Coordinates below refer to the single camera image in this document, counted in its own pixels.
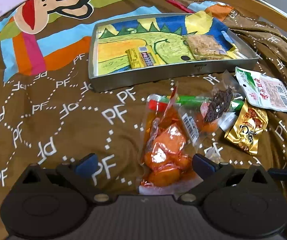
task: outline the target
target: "green triangle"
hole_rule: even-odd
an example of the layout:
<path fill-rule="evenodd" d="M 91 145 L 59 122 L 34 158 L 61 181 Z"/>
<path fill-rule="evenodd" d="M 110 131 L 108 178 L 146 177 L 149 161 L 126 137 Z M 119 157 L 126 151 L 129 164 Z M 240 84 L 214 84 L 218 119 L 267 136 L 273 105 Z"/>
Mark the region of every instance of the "green triangle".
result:
<path fill-rule="evenodd" d="M 182 31 L 182 27 L 179 27 L 178 30 L 176 30 L 174 33 L 181 35 L 181 31 Z"/>
<path fill-rule="evenodd" d="M 146 33 L 147 30 L 138 22 L 137 33 Z"/>
<path fill-rule="evenodd" d="M 161 28 L 160 31 L 161 31 L 161 32 L 164 32 L 164 33 L 169 33 L 169 32 L 170 32 L 170 30 L 168 29 L 168 27 L 167 27 L 166 25 L 164 25 L 164 26 Z"/>
<path fill-rule="evenodd" d="M 151 23 L 149 32 L 159 32 L 159 31 L 157 30 L 157 28 L 155 27 L 154 23 Z"/>
<path fill-rule="evenodd" d="M 127 34 L 130 34 L 130 31 L 127 31 L 127 28 L 126 28 L 126 27 L 122 27 L 122 29 L 121 29 L 120 32 L 117 34 L 117 36 L 127 35 Z"/>
<path fill-rule="evenodd" d="M 103 34 L 101 35 L 100 39 L 103 38 L 109 38 L 109 37 L 114 37 L 115 35 L 113 35 L 110 31 L 108 31 L 107 29 L 105 29 L 103 31 Z"/>

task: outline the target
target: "plastic snack package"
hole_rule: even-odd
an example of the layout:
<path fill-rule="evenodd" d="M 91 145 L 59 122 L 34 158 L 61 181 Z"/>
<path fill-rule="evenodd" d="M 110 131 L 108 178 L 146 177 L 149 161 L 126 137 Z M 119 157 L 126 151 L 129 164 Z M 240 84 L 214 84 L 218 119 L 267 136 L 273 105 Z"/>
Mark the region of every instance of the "plastic snack package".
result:
<path fill-rule="evenodd" d="M 257 155 L 258 140 L 267 124 L 267 112 L 250 106 L 245 100 L 236 123 L 227 130 L 225 138 L 248 154 Z"/>
<path fill-rule="evenodd" d="M 211 160 L 214 163 L 221 163 L 224 160 L 221 158 L 219 151 L 216 151 L 216 147 L 211 147 L 206 153 L 205 157 Z"/>
<path fill-rule="evenodd" d="M 128 54 L 132 69 L 158 66 L 160 62 L 151 46 L 132 48 L 125 51 Z"/>
<path fill-rule="evenodd" d="M 223 114 L 239 106 L 239 104 L 231 104 L 232 101 L 243 100 L 245 94 L 238 82 L 228 71 L 225 71 L 221 82 L 214 85 L 212 91 L 199 97 L 204 97 L 200 107 L 183 105 L 178 110 L 196 150 L 204 138 L 214 133 L 226 119 L 226 117 L 223 118 Z"/>
<path fill-rule="evenodd" d="M 159 102 L 158 95 L 147 101 L 139 152 L 145 170 L 139 185 L 141 194 L 183 193 L 200 183 L 192 169 L 194 151 L 186 151 L 188 137 L 175 104 L 177 87 L 168 103 Z"/>
<path fill-rule="evenodd" d="M 196 60 L 231 59 L 211 35 L 188 34 L 185 41 Z"/>
<path fill-rule="evenodd" d="M 150 99 L 152 98 L 157 98 L 157 100 L 159 102 L 164 102 L 164 103 L 168 103 L 170 96 L 160 96 L 157 94 L 152 94 L 149 95 L 147 98 L 147 101 L 150 101 Z M 206 97 L 199 97 L 199 96 L 183 96 L 183 95 L 178 95 L 176 97 L 176 105 L 177 106 L 195 106 L 195 107 L 200 107 L 202 105 L 202 103 L 205 100 L 210 100 L 211 98 L 206 98 Z M 233 99 L 230 102 L 230 106 L 228 111 L 239 111 L 242 108 L 243 105 L 243 100 L 241 99 Z"/>
<path fill-rule="evenodd" d="M 287 112 L 287 90 L 277 78 L 236 67 L 236 78 L 252 106 Z"/>

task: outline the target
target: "gold foil wrapper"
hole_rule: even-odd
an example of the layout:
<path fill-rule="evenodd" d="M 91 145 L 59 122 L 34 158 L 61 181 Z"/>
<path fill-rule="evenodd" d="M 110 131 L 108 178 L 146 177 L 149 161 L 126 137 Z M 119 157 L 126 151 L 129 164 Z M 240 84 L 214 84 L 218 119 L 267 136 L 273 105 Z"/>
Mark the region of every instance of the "gold foil wrapper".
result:
<path fill-rule="evenodd" d="M 250 155 L 257 155 L 258 140 L 268 124 L 264 109 L 250 106 L 245 100 L 234 126 L 227 130 L 225 138 Z"/>

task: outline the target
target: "orange candy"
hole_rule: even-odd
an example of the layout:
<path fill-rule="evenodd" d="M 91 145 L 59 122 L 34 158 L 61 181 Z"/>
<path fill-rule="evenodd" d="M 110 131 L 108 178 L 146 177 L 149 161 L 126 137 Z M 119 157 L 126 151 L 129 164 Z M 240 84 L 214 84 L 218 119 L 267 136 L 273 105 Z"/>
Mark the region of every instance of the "orange candy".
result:
<path fill-rule="evenodd" d="M 177 182 L 180 179 L 180 169 L 170 166 L 165 166 L 156 172 L 152 172 L 148 181 L 152 182 L 157 187 L 166 187 Z"/>
<path fill-rule="evenodd" d="M 180 167 L 182 171 L 186 171 L 192 167 L 192 160 L 187 155 L 181 155 L 180 157 L 173 158 L 174 163 Z"/>
<path fill-rule="evenodd" d="M 164 151 L 160 143 L 155 144 L 153 152 L 145 154 L 145 163 L 152 170 L 158 169 L 170 161 L 168 153 Z"/>
<path fill-rule="evenodd" d="M 211 123 L 204 123 L 204 118 L 201 113 L 196 114 L 196 125 L 199 131 L 212 133 L 215 132 L 218 128 L 218 120 L 214 120 Z"/>
<path fill-rule="evenodd" d="M 172 124 L 154 140 L 154 144 L 156 143 L 161 143 L 167 152 L 177 154 L 184 147 L 186 138 L 178 126 Z"/>

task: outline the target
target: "barcode label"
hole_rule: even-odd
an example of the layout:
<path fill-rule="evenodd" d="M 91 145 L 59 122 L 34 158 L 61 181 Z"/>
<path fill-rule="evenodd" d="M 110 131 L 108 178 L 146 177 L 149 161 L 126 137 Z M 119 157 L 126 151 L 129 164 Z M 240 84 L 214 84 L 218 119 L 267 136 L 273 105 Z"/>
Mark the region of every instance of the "barcode label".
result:
<path fill-rule="evenodd" d="M 284 91 L 283 91 L 282 87 L 276 86 L 276 88 L 277 88 L 277 90 L 278 90 L 278 93 L 284 94 Z"/>
<path fill-rule="evenodd" d="M 280 95 L 280 98 L 282 99 L 282 102 L 285 104 L 285 106 L 287 107 L 287 98 L 283 95 Z"/>
<path fill-rule="evenodd" d="M 199 131 L 198 131 L 198 128 L 196 126 L 195 120 L 191 116 L 188 116 L 187 113 L 184 114 L 184 116 L 182 117 L 182 120 L 185 124 L 185 127 L 187 128 L 190 139 L 191 139 L 193 145 L 195 146 L 196 141 L 199 137 Z"/>
<path fill-rule="evenodd" d="M 144 46 L 144 47 L 139 47 L 138 49 L 139 49 L 139 52 L 147 52 L 147 51 L 148 51 L 148 49 L 147 49 L 146 46 Z"/>

